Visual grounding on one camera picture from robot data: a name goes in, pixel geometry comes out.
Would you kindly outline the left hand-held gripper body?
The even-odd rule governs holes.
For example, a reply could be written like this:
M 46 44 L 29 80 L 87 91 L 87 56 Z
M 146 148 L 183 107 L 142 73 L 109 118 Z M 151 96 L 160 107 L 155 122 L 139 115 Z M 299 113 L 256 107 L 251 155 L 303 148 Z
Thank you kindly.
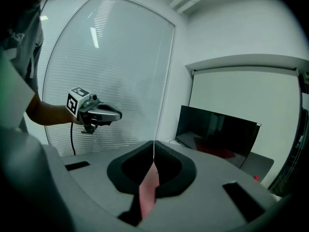
M 67 97 L 66 109 L 84 126 L 82 133 L 94 133 L 98 122 L 90 116 L 90 110 L 99 104 L 99 98 L 93 92 L 81 87 L 70 89 Z

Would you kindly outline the black curved monitor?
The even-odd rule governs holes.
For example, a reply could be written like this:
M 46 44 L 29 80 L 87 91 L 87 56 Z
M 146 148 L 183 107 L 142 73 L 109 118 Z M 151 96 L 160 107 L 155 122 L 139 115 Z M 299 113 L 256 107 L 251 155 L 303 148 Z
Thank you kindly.
M 183 105 L 175 139 L 185 147 L 220 157 L 240 168 L 260 127 L 256 122 Z

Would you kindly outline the white slatted window blind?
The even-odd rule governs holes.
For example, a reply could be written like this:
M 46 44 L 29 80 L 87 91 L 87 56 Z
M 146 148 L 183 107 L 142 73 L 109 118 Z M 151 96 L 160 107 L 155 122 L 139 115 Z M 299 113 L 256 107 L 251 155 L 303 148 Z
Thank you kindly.
M 81 87 L 115 105 L 122 119 L 93 134 L 70 124 L 46 127 L 49 144 L 71 156 L 153 140 L 157 133 L 174 25 L 127 0 L 49 0 L 43 31 L 59 28 L 43 79 L 42 100 L 65 104 Z

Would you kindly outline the person's left forearm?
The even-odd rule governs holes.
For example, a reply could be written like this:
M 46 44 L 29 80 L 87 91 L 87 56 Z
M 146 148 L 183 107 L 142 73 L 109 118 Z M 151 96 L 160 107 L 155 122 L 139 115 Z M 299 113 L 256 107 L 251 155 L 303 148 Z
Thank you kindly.
M 66 106 L 45 103 L 41 101 L 37 92 L 28 105 L 26 113 L 31 121 L 43 126 L 66 123 L 79 124 L 78 120 L 67 110 Z

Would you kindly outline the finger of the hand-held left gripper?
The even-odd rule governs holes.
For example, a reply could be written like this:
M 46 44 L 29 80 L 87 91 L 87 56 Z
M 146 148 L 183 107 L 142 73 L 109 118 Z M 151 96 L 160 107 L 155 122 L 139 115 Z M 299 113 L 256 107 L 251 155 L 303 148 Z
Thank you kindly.
M 106 104 L 98 103 L 92 106 L 84 114 L 84 124 L 85 125 L 110 125 L 114 121 L 118 121 L 122 118 L 122 113 L 118 111 L 115 107 Z

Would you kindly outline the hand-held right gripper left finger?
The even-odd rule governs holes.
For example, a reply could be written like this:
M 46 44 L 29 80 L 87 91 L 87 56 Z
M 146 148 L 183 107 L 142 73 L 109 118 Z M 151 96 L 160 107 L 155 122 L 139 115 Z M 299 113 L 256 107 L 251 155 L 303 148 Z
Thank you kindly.
M 61 157 L 44 145 L 49 169 L 74 227 L 127 227 L 118 216 L 128 211 L 133 195 L 119 192 L 107 175 L 115 158 L 146 144 L 120 147 L 84 155 Z

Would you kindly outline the person in grey shirt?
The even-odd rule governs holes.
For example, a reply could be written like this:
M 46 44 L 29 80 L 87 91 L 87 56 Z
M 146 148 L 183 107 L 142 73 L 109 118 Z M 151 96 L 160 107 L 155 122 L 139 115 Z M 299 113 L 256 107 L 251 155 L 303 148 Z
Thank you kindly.
M 27 85 L 38 95 L 38 62 L 43 44 L 41 2 L 5 8 L 0 19 L 0 47 Z

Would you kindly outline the grey desk divider panel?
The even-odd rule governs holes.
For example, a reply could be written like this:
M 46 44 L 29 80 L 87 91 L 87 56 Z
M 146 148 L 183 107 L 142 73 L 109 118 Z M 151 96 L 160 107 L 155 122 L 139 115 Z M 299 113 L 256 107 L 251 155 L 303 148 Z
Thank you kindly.
M 273 159 L 250 152 L 240 169 L 252 178 L 255 175 L 259 176 L 261 178 L 259 183 L 268 188 L 269 185 L 266 185 L 263 181 L 273 164 Z

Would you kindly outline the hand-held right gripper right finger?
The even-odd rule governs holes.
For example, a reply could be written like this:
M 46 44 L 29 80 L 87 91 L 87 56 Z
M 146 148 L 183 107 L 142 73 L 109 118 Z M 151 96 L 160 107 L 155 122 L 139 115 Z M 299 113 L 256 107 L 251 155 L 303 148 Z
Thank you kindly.
M 265 210 L 276 204 L 276 199 L 263 185 L 230 162 L 180 145 L 167 142 L 162 145 L 190 158 L 196 165 L 197 175 L 180 195 L 156 200 L 142 221 L 144 230 L 225 232 L 245 225 L 245 218 L 223 188 L 231 182 L 237 182 Z

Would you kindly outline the pink mat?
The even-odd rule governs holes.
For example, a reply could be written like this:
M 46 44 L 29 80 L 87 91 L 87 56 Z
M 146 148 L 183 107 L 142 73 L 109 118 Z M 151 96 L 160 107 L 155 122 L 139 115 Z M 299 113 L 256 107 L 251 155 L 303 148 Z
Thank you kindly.
M 139 186 L 139 202 L 141 219 L 144 220 L 149 215 L 155 205 L 156 188 L 159 187 L 159 174 L 155 165 L 155 143 L 151 147 L 152 164 Z

